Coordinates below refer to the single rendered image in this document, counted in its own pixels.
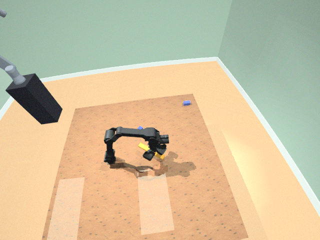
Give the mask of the yellow bar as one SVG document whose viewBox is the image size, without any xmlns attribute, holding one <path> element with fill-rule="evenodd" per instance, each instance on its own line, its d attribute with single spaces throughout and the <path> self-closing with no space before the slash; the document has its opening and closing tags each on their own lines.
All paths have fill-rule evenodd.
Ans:
<svg viewBox="0 0 320 240">
<path fill-rule="evenodd" d="M 149 148 L 148 148 L 148 146 L 146 146 L 146 145 L 144 145 L 144 144 L 142 144 L 142 143 L 140 143 L 139 145 L 138 145 L 138 147 L 139 148 L 141 148 L 141 149 L 143 149 L 144 151 L 148 151 L 149 150 Z M 163 155 L 160 155 L 160 154 L 158 154 L 157 152 L 155 153 L 155 155 L 154 156 L 156 156 L 156 157 L 158 157 L 158 158 L 160 158 L 160 159 L 164 159 L 164 157 L 165 157 L 165 155 L 163 154 Z"/>
</svg>

